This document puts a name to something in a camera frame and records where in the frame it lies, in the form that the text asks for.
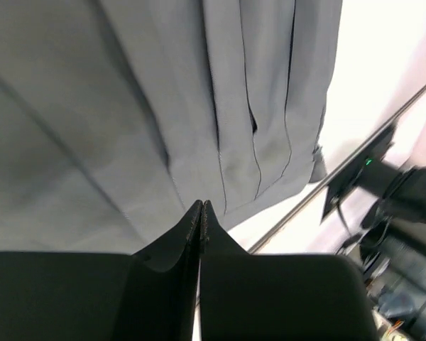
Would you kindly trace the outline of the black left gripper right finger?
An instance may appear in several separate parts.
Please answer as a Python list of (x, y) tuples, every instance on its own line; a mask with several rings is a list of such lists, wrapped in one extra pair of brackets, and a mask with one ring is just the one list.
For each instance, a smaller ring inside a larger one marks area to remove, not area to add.
[(377, 340), (355, 264), (331, 254), (251, 255), (220, 226), (211, 202), (200, 221), (203, 340)]

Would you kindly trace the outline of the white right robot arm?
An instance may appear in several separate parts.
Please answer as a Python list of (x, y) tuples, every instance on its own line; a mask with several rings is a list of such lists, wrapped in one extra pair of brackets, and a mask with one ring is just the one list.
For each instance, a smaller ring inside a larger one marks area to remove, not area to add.
[(328, 182), (323, 215), (344, 219), (355, 189), (376, 197), (359, 219), (361, 232), (340, 246), (358, 264), (374, 308), (414, 338), (426, 340), (426, 167), (401, 170), (383, 160), (390, 125)]

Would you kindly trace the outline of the grey pleated skirt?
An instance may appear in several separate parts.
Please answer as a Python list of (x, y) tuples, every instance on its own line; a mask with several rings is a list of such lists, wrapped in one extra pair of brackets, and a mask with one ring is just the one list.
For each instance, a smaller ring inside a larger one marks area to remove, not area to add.
[(323, 178), (340, 1), (0, 1), (0, 250), (132, 253)]

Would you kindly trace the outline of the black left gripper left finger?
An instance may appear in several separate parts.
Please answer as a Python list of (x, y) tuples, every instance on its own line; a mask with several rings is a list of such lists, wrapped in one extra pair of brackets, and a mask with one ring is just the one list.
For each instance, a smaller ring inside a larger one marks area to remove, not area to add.
[(0, 340), (191, 340), (201, 211), (132, 255), (0, 251)]

